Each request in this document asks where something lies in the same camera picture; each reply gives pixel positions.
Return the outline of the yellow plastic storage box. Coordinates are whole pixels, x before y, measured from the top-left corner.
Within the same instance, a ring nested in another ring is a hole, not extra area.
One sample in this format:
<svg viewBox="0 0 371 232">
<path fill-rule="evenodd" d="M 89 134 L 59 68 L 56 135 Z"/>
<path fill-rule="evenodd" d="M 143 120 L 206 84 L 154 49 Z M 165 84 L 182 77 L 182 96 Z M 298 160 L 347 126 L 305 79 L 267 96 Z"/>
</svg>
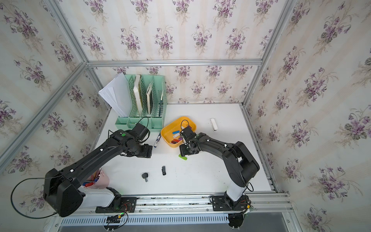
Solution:
<svg viewBox="0 0 371 232">
<path fill-rule="evenodd" d="M 172 132 L 173 131 L 182 131 L 184 128 L 186 128 L 187 126 L 189 126 L 193 132 L 196 132 L 196 124 L 188 117 L 180 117 L 178 118 L 177 120 L 173 121 L 172 123 L 170 123 L 169 125 L 165 126 L 162 130 L 161 130 L 161 137 L 163 138 L 163 140 L 166 142 L 167 145 L 169 145 L 171 148 L 177 148 L 179 147 L 183 142 L 180 142 L 180 143 L 177 143 L 177 144 L 173 144 L 171 143 L 172 140 L 174 139 L 179 139 L 179 140 L 182 140 L 182 136 L 181 136 L 181 133 L 180 133 L 180 136 L 177 137 L 177 138 L 173 138 L 173 135 Z"/>
</svg>

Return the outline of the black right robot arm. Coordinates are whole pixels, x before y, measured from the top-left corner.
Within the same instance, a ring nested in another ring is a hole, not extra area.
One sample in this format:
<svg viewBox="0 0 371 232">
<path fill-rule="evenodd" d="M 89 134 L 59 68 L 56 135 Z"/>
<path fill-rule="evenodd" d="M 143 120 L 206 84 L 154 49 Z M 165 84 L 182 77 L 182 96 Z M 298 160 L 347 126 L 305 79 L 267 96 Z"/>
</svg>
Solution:
<svg viewBox="0 0 371 232">
<path fill-rule="evenodd" d="M 222 142 L 202 132 L 196 134 L 189 126 L 182 129 L 180 135 L 183 139 L 179 147 L 182 157 L 207 152 L 223 160 L 231 179 L 225 198 L 231 204 L 240 201 L 250 180 L 260 170 L 260 165 L 246 145 L 240 141 L 234 144 Z"/>
</svg>

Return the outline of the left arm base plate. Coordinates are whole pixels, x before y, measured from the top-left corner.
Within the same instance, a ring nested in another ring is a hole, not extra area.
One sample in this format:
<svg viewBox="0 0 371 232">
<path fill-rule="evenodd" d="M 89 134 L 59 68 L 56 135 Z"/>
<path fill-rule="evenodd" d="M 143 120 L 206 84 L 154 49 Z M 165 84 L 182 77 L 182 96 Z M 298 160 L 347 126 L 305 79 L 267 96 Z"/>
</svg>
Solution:
<svg viewBox="0 0 371 232">
<path fill-rule="evenodd" d="M 95 213 L 134 213 L 136 203 L 136 197 L 121 197 L 120 199 L 114 199 L 108 207 L 96 207 Z"/>
</svg>

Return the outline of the red usb drive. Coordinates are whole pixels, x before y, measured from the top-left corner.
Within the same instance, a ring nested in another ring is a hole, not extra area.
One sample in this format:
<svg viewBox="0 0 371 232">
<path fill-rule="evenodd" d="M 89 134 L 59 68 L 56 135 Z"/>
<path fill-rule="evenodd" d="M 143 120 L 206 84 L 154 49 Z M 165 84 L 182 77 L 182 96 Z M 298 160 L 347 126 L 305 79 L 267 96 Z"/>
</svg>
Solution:
<svg viewBox="0 0 371 232">
<path fill-rule="evenodd" d="M 182 142 L 182 140 L 179 140 L 179 139 L 174 139 L 174 140 L 171 141 L 171 143 L 173 143 L 173 144 L 177 144 L 177 143 L 180 143 L 180 142 Z"/>
</svg>

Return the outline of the green usb drive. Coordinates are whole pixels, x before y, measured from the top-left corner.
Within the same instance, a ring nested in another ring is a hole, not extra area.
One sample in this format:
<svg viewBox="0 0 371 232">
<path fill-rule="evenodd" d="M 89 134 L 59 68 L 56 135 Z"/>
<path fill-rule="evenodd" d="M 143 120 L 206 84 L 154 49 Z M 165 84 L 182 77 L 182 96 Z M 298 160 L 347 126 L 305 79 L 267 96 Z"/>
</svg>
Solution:
<svg viewBox="0 0 371 232">
<path fill-rule="evenodd" d="M 183 160 L 187 160 L 187 157 L 182 156 L 181 154 L 179 154 L 178 157 L 181 158 L 181 159 L 183 159 Z"/>
</svg>

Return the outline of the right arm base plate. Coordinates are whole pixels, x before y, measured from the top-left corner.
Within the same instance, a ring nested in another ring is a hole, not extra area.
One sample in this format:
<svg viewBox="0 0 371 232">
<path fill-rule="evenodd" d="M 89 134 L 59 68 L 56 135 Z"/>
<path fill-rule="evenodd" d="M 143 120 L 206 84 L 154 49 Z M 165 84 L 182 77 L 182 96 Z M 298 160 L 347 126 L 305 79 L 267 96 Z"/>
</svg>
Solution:
<svg viewBox="0 0 371 232">
<path fill-rule="evenodd" d="M 251 206 L 251 200 L 247 195 L 242 195 L 237 201 L 233 201 L 228 195 L 211 195 L 209 201 L 213 211 L 246 211 Z"/>
</svg>

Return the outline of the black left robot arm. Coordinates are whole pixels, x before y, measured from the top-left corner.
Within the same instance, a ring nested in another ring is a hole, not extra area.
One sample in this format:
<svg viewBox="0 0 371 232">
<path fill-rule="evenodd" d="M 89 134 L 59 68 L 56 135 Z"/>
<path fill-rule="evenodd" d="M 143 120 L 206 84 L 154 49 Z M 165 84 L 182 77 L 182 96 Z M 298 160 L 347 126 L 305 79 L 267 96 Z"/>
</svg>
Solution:
<svg viewBox="0 0 371 232">
<path fill-rule="evenodd" d="M 149 129 L 137 123 L 131 130 L 117 130 L 95 150 L 77 162 L 61 169 L 51 169 L 44 179 L 43 199 L 61 217 L 80 208 L 100 207 L 118 212 L 122 207 L 121 194 L 111 187 L 85 188 L 87 181 L 99 168 L 119 155 L 150 158 L 153 147 L 146 143 Z"/>
</svg>

